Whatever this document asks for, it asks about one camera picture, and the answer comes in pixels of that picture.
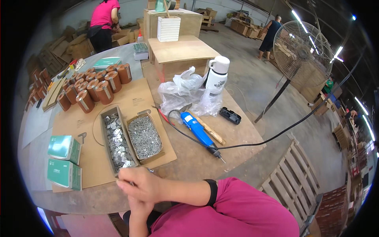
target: black wristband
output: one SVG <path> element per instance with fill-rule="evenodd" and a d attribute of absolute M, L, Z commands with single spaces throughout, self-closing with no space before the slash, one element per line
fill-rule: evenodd
<path fill-rule="evenodd" d="M 209 184 L 209 187 L 211 188 L 211 196 L 209 197 L 209 201 L 206 204 L 206 206 L 213 207 L 213 205 L 216 203 L 217 190 L 218 190 L 216 181 L 214 181 L 213 179 L 204 179 L 204 181 L 207 181 L 207 183 Z"/>

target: man in black tank top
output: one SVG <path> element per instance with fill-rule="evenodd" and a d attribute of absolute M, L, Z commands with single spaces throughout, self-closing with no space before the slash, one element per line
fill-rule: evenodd
<path fill-rule="evenodd" d="M 262 60 L 263 53 L 267 51 L 267 60 L 270 58 L 270 52 L 273 49 L 274 45 L 274 37 L 276 32 L 282 26 L 280 21 L 282 17 L 279 15 L 275 16 L 275 20 L 271 20 L 267 26 L 263 28 L 263 32 L 267 31 L 267 34 L 262 42 L 261 47 L 259 48 L 259 56 L 257 57 L 259 60 Z"/>

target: box of screws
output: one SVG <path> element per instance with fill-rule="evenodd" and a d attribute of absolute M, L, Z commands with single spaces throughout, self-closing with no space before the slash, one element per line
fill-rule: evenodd
<path fill-rule="evenodd" d="M 126 128 L 141 164 L 147 164 L 164 155 L 162 140 L 149 113 L 142 113 L 128 120 Z"/>
<path fill-rule="evenodd" d="M 138 166 L 139 163 L 130 144 L 119 107 L 116 106 L 100 114 L 100 122 L 104 147 L 113 175 L 118 177 L 120 168 Z"/>

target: glue bottle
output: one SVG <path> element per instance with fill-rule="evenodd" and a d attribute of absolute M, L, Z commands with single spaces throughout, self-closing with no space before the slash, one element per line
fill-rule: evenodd
<path fill-rule="evenodd" d="M 139 29 L 139 35 L 137 38 L 137 43 L 143 43 L 143 36 L 141 35 L 141 28 Z"/>

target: green and white box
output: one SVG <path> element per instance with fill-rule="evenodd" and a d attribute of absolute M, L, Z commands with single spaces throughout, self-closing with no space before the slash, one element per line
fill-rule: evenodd
<path fill-rule="evenodd" d="M 58 160 L 68 160 L 79 165 L 81 144 L 73 136 L 51 136 L 47 154 Z"/>
<path fill-rule="evenodd" d="M 99 61 L 97 61 L 94 65 L 95 71 L 100 72 L 105 70 L 109 65 L 113 64 L 121 64 L 121 58 L 120 57 L 109 57 L 109 58 L 102 58 Z"/>
<path fill-rule="evenodd" d="M 47 178 L 58 186 L 81 191 L 82 168 L 68 160 L 49 159 Z"/>

